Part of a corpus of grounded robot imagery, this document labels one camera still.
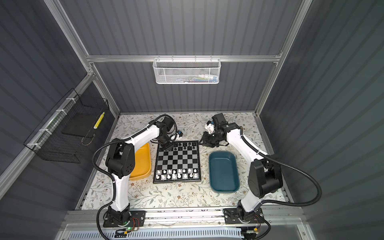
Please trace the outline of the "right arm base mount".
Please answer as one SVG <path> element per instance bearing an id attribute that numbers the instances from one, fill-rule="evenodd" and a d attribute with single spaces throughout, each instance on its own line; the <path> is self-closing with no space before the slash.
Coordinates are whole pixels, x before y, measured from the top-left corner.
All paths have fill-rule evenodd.
<path id="1" fill-rule="evenodd" d="M 259 225 L 263 224 L 263 211 L 261 208 L 251 211 L 249 213 L 241 210 L 240 206 L 237 208 L 225 208 L 223 209 L 223 214 L 225 218 L 225 223 L 227 225 L 236 225 L 236 224 L 254 224 Z"/>

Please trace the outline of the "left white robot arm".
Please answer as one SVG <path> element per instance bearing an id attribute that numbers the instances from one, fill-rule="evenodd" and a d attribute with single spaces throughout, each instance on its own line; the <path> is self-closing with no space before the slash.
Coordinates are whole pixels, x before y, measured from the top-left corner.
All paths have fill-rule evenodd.
<path id="1" fill-rule="evenodd" d="M 136 166 L 136 152 L 153 139 L 157 139 L 159 145 L 168 150 L 173 147 L 177 135 L 178 128 L 175 120 L 164 114 L 150 121 L 137 133 L 111 142 L 106 167 L 112 177 L 113 198 L 107 210 L 112 219 L 121 225 L 130 221 L 128 182 Z"/>

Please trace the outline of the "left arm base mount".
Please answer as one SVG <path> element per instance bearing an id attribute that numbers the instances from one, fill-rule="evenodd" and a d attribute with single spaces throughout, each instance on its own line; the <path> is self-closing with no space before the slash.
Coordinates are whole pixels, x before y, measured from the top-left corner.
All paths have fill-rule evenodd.
<path id="1" fill-rule="evenodd" d="M 117 212 L 108 209 L 103 216 L 104 228 L 138 228 L 143 227 L 146 219 L 146 211 L 124 211 Z"/>

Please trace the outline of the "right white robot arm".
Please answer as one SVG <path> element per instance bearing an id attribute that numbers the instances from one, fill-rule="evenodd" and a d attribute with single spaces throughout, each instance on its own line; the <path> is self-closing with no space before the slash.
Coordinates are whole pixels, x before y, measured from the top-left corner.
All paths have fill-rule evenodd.
<path id="1" fill-rule="evenodd" d="M 207 122 L 206 131 L 199 144 L 215 148 L 219 147 L 222 141 L 232 145 L 250 165 L 249 191 L 237 206 L 239 220 L 248 222 L 252 218 L 251 214 L 261 207 L 266 196 L 283 187 L 281 167 L 267 160 L 267 153 L 244 135 L 243 127 L 236 123 L 228 123 L 224 114 L 220 113 Z"/>

